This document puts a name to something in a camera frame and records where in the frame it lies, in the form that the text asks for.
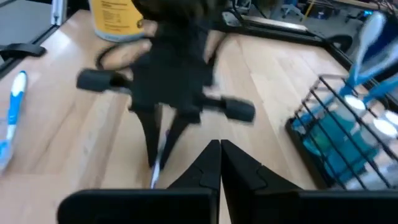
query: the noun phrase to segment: yellow label container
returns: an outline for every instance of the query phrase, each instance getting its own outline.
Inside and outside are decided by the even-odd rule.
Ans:
[[[90,0],[95,33],[105,40],[119,42],[139,38],[142,15],[131,0]]]

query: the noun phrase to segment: black plastic mount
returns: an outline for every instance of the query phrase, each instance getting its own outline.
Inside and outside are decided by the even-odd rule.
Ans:
[[[221,178],[232,224],[387,223],[398,202],[391,191],[301,190],[230,141],[212,140],[169,188],[83,190],[60,204],[58,224],[217,224]]]
[[[34,44],[9,44],[0,47],[0,57],[5,61],[9,58],[24,58],[26,56],[41,57],[46,53],[44,47]]]

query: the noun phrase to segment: wire dish rack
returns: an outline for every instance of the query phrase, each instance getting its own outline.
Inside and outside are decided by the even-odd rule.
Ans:
[[[368,178],[369,174],[372,174],[373,179],[377,178],[379,184],[384,184],[381,189],[396,189],[397,186],[392,184],[391,181],[386,177],[385,174],[381,171],[381,167],[384,167],[388,164],[398,163],[398,141],[397,139],[393,139],[391,142],[385,144],[376,133],[369,128],[370,122],[380,117],[383,114],[384,110],[390,109],[389,100],[391,96],[386,95],[382,98],[378,98],[370,102],[366,107],[366,111],[363,114],[356,114],[344,101],[343,97],[337,94],[336,88],[334,86],[345,85],[346,80],[338,75],[320,75],[319,79],[313,84],[307,96],[302,100],[301,105],[295,111],[294,117],[288,119],[286,122],[285,128],[293,141],[295,147],[297,148],[299,154],[301,155],[304,163],[307,166],[307,169],[310,171],[314,181],[317,184],[319,189],[350,189],[348,186],[348,182],[355,182],[356,185],[360,186],[359,189],[364,190],[372,190],[369,188]],[[356,88],[352,88],[352,94],[359,99],[361,99],[365,94],[366,90],[363,86],[359,86]],[[325,105],[324,100],[326,96],[333,95],[334,99],[330,105]],[[351,131],[347,131],[344,129],[343,124],[336,119],[336,116],[331,113],[335,110],[336,104],[339,103],[340,106],[344,106],[356,120],[355,127]],[[312,113],[310,108],[314,106],[320,105],[322,107],[322,112]],[[304,122],[301,118],[301,115],[304,113],[309,113],[312,120],[311,122]],[[320,124],[320,120],[325,116],[330,116],[332,120],[335,122],[336,126],[340,128],[341,132],[344,135],[344,138],[341,142],[336,143],[332,141],[332,137],[328,134],[327,127],[323,127]],[[298,122],[302,125],[300,128],[294,128],[292,126],[293,122],[297,119]],[[333,170],[332,165],[329,161],[329,156],[331,153],[325,154],[324,150],[320,148],[311,134],[312,129],[317,126],[317,131],[321,131],[327,138],[330,143],[331,148],[330,152],[333,151],[334,154],[338,154],[346,167],[344,170],[335,171]],[[356,141],[353,139],[353,134],[356,131],[360,131],[362,129],[367,129],[369,133],[376,139],[376,144],[371,146],[369,150],[363,150],[363,148],[359,147]],[[312,153],[307,147],[304,145],[304,141],[306,139],[310,139],[314,146],[319,150],[318,155]],[[359,154],[359,157],[355,160],[350,160],[345,157],[345,154],[341,151],[341,145],[350,141],[354,146],[353,150],[356,150]],[[370,156],[369,152],[376,150],[376,156]],[[358,163],[360,161],[366,161],[366,163],[358,169]]]

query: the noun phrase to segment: metal wire basket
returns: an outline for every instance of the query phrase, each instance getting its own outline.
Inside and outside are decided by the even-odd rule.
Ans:
[[[302,104],[295,111],[294,117],[290,118],[285,128],[295,144],[297,150],[302,156],[304,162],[307,165],[310,173],[312,174],[315,182],[318,187],[321,189],[325,188],[333,188],[333,189],[352,189],[352,187],[348,186],[348,183],[355,182],[357,187],[354,189],[364,189],[364,190],[373,190],[373,187],[369,187],[369,176],[373,177],[373,180],[378,179],[379,188],[380,189],[394,189],[397,186],[394,183],[391,183],[386,174],[383,173],[381,167],[384,167],[388,164],[398,164],[398,144],[395,146],[394,144],[398,141],[397,139],[393,139],[391,142],[386,144],[380,137],[369,127],[369,120],[373,120],[378,118],[385,109],[390,109],[389,100],[390,96],[384,96],[383,98],[378,98],[377,100],[373,100],[366,107],[366,111],[363,114],[355,113],[348,104],[344,101],[343,97],[337,94],[336,88],[333,86],[337,86],[336,82],[341,82],[342,84],[346,84],[346,81],[343,77],[338,75],[320,75],[319,79],[315,82],[315,84],[311,87],[307,96],[302,100]],[[354,96],[361,98],[363,94],[361,94],[360,89],[363,91],[363,86],[352,88],[352,93]],[[346,130],[343,127],[343,124],[337,119],[336,115],[332,113],[333,103],[330,105],[326,105],[325,95],[332,95],[333,102],[339,103],[340,106],[344,106],[355,118],[355,128],[352,130]],[[313,108],[316,105],[320,105],[322,107],[322,112],[313,113],[310,108]],[[304,122],[302,120],[302,115],[304,113],[309,113],[311,116],[311,122]],[[339,127],[343,138],[341,142],[333,141],[330,136],[328,127],[324,127],[320,120],[325,116],[329,116],[335,125]],[[300,122],[300,129],[293,127],[293,122],[297,120]],[[324,150],[317,144],[317,141],[314,139],[312,130],[314,127],[317,127],[318,131],[321,131],[327,138],[330,143],[329,153],[325,154]],[[371,149],[364,150],[363,148],[358,146],[358,142],[353,139],[353,135],[356,131],[360,131],[366,129],[375,139],[376,144],[374,144]],[[319,155],[315,155],[304,145],[304,141],[310,139],[314,146],[319,150]],[[359,155],[355,160],[349,159],[346,157],[343,144],[350,142],[352,144],[353,150],[356,150],[356,153]],[[369,152],[377,152],[377,155],[370,156]],[[330,155],[336,154],[342,158],[341,162],[344,163],[343,166],[346,168],[343,170],[336,171],[333,166],[330,164]],[[358,165],[360,161],[365,162],[365,164]]]

